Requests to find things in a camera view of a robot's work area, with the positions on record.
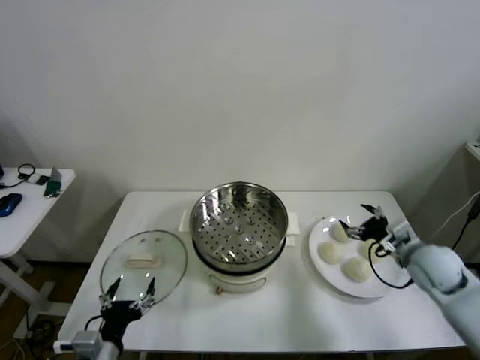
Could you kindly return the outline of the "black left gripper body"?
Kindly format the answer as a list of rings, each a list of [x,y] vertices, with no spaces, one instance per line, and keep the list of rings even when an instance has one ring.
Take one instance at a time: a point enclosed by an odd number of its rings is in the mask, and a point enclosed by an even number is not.
[[[142,317],[135,301],[113,301],[100,310],[103,326],[100,330],[105,341],[120,341],[128,327]]]

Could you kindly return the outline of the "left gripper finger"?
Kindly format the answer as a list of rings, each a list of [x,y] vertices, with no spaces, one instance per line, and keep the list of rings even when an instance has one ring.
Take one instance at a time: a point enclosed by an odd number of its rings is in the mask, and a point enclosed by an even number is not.
[[[149,310],[155,303],[155,277],[153,277],[147,286],[144,295],[141,295],[138,300],[129,305],[130,309],[139,311]]]
[[[116,280],[111,285],[109,285],[106,292],[102,292],[99,295],[101,310],[112,307],[113,302],[115,301],[116,292],[117,292],[117,289],[119,288],[119,284],[121,283],[121,280],[122,280],[122,276],[117,277]]]

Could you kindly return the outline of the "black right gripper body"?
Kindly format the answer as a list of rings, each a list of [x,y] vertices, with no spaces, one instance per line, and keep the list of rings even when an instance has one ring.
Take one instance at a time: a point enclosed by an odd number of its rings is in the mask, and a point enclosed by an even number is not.
[[[379,242],[389,234],[388,225],[386,217],[371,217],[359,227],[358,237],[362,241],[373,239]]]

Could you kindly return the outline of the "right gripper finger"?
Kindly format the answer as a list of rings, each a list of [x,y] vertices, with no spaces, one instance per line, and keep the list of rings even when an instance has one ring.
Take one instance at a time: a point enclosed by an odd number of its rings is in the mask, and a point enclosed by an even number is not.
[[[387,217],[385,216],[380,206],[373,206],[368,204],[361,204],[360,206],[369,214],[371,214],[369,221],[387,221]]]
[[[339,221],[339,224],[348,238],[359,241],[365,241],[367,239],[366,228],[364,226],[350,226],[342,220]]]

